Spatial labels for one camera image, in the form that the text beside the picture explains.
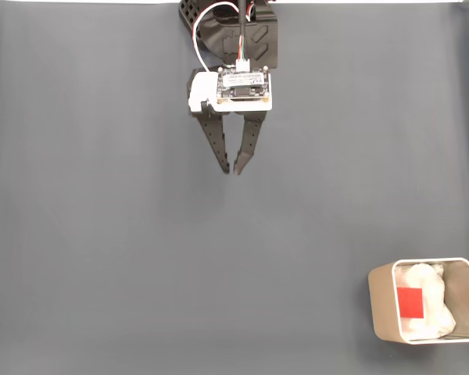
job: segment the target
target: gray backdrop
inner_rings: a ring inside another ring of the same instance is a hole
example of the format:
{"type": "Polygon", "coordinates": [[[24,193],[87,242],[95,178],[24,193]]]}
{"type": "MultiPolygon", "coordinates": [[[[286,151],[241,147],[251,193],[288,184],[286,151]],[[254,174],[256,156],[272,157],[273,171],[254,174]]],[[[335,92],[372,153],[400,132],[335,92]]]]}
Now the gray backdrop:
{"type": "Polygon", "coordinates": [[[0,4],[0,374],[469,375],[469,345],[378,340],[367,287],[469,259],[469,5],[275,9],[226,177],[176,5],[0,4]]]}

